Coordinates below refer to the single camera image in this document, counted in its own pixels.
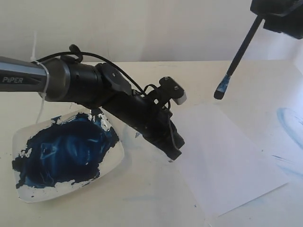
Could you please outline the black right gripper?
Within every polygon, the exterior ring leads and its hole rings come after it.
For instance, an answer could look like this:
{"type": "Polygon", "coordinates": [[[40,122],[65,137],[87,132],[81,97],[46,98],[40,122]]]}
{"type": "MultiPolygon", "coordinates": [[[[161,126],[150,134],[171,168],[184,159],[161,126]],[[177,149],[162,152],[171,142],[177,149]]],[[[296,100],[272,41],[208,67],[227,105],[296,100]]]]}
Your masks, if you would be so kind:
{"type": "Polygon", "coordinates": [[[253,0],[250,10],[266,16],[264,29],[303,38],[303,8],[299,0],[253,0]]]}

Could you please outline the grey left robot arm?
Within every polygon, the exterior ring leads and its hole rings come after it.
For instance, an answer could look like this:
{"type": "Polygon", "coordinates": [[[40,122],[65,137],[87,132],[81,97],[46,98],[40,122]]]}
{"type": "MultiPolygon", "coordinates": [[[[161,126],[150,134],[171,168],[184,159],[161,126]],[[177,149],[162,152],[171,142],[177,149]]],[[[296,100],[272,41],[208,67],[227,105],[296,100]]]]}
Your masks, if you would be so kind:
{"type": "Polygon", "coordinates": [[[181,105],[187,97],[171,77],[159,83],[148,94],[135,90],[121,69],[105,61],[91,66],[68,56],[38,62],[0,59],[2,92],[38,92],[48,102],[103,108],[176,159],[185,142],[171,121],[170,102],[181,105]]]}

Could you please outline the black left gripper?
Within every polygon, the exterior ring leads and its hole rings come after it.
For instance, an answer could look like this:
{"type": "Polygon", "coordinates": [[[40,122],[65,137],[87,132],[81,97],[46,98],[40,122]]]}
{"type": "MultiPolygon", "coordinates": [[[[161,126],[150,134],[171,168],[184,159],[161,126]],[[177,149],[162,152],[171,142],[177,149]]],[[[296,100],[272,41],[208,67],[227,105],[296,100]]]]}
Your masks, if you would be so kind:
{"type": "Polygon", "coordinates": [[[185,142],[170,120],[172,113],[156,105],[148,98],[128,95],[123,91],[105,88],[106,94],[113,95],[102,108],[142,134],[143,138],[162,150],[166,156],[176,160],[185,142]]]}

